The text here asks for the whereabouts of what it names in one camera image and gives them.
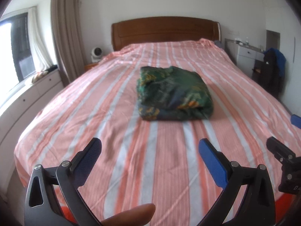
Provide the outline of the person's left hand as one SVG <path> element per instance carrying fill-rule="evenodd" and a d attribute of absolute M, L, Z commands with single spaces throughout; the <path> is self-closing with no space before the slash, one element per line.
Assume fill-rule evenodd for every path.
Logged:
<path fill-rule="evenodd" d="M 156 206 L 152 203 L 143 204 L 130 210 L 120 212 L 101 221 L 104 226 L 141 226 L 147 225 L 155 214 Z"/>

